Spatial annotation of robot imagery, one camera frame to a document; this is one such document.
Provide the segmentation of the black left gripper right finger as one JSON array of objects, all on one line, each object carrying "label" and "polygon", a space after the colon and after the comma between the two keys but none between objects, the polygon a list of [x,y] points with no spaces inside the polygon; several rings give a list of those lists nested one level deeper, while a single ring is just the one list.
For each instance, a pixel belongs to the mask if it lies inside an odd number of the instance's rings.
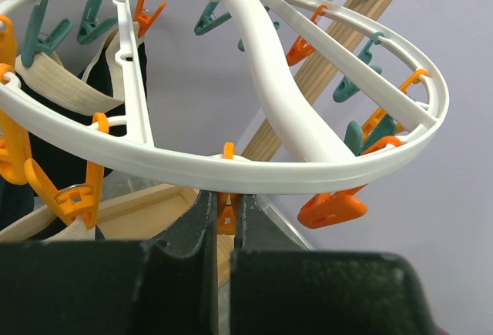
[{"label": "black left gripper right finger", "polygon": [[306,250],[241,199],[231,258],[232,334],[435,334],[413,267],[393,253]]}]

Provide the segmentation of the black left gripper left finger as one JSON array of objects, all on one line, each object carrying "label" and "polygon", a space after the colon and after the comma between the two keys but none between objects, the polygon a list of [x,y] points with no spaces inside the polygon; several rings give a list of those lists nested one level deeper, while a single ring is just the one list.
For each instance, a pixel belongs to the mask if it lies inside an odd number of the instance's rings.
[{"label": "black left gripper left finger", "polygon": [[215,334],[216,197],[145,240],[1,241],[3,334]]}]

